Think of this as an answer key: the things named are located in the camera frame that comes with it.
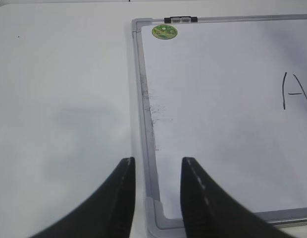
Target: whiteboard frame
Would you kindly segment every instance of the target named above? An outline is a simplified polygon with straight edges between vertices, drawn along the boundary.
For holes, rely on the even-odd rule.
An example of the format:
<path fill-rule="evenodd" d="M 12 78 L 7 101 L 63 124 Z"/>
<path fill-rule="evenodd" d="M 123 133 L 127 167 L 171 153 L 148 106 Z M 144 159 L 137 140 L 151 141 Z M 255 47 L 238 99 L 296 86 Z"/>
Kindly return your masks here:
<path fill-rule="evenodd" d="M 307 14 L 296 15 L 266 15 L 266 16 L 229 16 L 229 17 L 199 17 L 197 23 L 238 21 L 272 21 L 307 19 Z M 155 158 L 155 142 L 152 116 L 150 112 L 145 58 L 141 30 L 145 25 L 164 24 L 163 19 L 139 18 L 132 21 L 134 51 L 136 60 L 136 77 L 138 85 L 138 102 L 140 113 L 140 128 L 146 183 L 146 219 L 148 235 L 151 238 L 185 238 L 182 219 L 168 219 L 163 213 L 160 201 L 158 173 Z M 307 208 L 269 211 L 255 213 L 266 222 L 277 227 L 307 225 Z"/>

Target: round sticker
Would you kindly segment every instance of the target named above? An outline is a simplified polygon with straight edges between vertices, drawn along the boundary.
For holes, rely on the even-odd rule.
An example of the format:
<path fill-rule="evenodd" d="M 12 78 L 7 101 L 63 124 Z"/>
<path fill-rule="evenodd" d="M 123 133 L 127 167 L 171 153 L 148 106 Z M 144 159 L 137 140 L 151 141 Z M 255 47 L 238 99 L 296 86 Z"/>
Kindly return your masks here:
<path fill-rule="evenodd" d="M 153 35 L 158 39 L 170 40 L 178 34 L 177 29 L 169 25 L 158 25 L 153 28 Z"/>

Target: whiteboard clip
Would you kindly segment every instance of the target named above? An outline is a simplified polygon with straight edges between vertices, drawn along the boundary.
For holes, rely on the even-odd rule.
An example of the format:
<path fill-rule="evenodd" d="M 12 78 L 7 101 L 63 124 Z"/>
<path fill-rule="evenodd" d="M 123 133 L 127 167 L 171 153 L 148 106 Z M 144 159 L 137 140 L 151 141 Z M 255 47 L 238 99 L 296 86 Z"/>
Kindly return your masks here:
<path fill-rule="evenodd" d="M 198 22 L 198 18 L 196 16 L 172 16 L 172 17 L 165 17 L 164 23 L 191 23 L 191 22 Z"/>

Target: black marker writing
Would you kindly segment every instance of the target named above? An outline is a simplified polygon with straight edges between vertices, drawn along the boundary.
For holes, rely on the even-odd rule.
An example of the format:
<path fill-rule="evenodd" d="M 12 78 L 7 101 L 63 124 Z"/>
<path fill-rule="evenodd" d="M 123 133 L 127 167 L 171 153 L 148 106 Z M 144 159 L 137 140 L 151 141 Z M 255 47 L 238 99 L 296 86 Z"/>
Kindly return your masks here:
<path fill-rule="evenodd" d="M 282 98 L 283 98 L 283 110 L 286 109 L 286 102 L 284 100 L 284 82 L 286 81 L 287 72 L 285 72 L 282 80 Z"/>
<path fill-rule="evenodd" d="M 299 85 L 300 85 L 300 87 L 301 87 L 301 89 L 302 89 L 302 92 L 303 92 L 303 94 L 304 94 L 304 96 L 305 96 L 305 98 L 306 98 L 306 100 L 307 100 L 307 95 L 306 95 L 306 93 L 305 93 L 305 91 L 304 91 L 304 89 L 303 89 L 302 84 L 300 83 L 299 79 L 296 77 L 295 74 L 294 74 L 293 76 L 296 78 L 297 82 L 299 83 Z"/>

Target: gray frame corner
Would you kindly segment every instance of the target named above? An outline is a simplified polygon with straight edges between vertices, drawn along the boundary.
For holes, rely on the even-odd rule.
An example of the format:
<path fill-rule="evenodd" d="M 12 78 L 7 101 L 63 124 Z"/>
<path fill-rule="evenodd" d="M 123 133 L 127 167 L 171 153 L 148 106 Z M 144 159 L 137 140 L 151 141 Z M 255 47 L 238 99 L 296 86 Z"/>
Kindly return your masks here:
<path fill-rule="evenodd" d="M 152 18 L 136 18 L 132 20 L 132 31 L 141 31 L 143 26 L 151 25 L 152 22 Z"/>
<path fill-rule="evenodd" d="M 185 238 L 182 220 L 172 220 L 164 216 L 162 203 L 146 197 L 147 235 L 150 238 Z"/>

